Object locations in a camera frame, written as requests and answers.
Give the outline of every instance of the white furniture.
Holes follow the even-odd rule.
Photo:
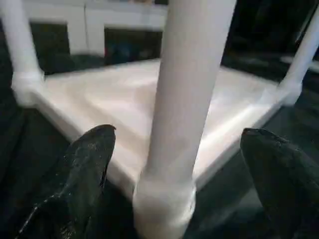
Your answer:
[[[167,7],[160,5],[89,1],[85,8],[89,51],[104,55],[105,27],[162,31],[166,14]]]
[[[30,21],[67,25],[71,54],[88,52],[84,0],[24,0],[23,3]]]
[[[44,82],[21,0],[1,1],[14,73],[22,76],[21,87],[12,85],[19,102],[25,103],[27,93],[70,140],[98,124],[117,128],[107,177],[133,199],[136,228],[150,239],[183,235],[194,210],[195,184],[203,186],[238,150],[243,128],[261,126],[281,105],[296,102],[319,44],[318,8],[281,84],[218,70],[236,0],[174,0],[161,65],[134,63]],[[121,26],[129,19],[145,27],[141,10],[107,22]]]

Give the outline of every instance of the white pipe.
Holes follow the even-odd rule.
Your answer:
[[[293,105],[302,91],[305,74],[312,63],[319,46],[319,6],[312,17],[306,34],[298,48],[292,64],[281,83],[281,87],[290,92],[286,100],[287,105]]]
[[[37,62],[28,19],[21,0],[0,0],[0,10],[13,66],[12,88],[18,103],[30,106],[30,91],[43,82],[43,72]]]
[[[133,195],[143,238],[178,239],[192,217],[193,167],[235,3],[170,1],[149,157]]]

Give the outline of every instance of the pvc pipe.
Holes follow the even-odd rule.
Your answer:
[[[133,195],[143,238],[180,238],[192,217],[193,167],[235,3],[170,1],[150,151]]]
[[[21,0],[0,0],[0,10],[13,66],[11,87],[18,103],[30,106],[30,91],[43,82],[43,72],[38,65],[28,19]]]
[[[293,105],[302,91],[302,83],[319,46],[319,6],[317,7],[306,34],[296,52],[294,60],[281,83],[281,87],[290,91],[287,105]]]

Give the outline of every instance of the white cabinet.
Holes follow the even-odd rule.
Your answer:
[[[24,0],[24,3],[31,22],[67,26],[71,54],[88,52],[84,0]]]
[[[135,2],[90,1],[85,16],[90,52],[104,54],[105,28],[162,31],[166,7]]]

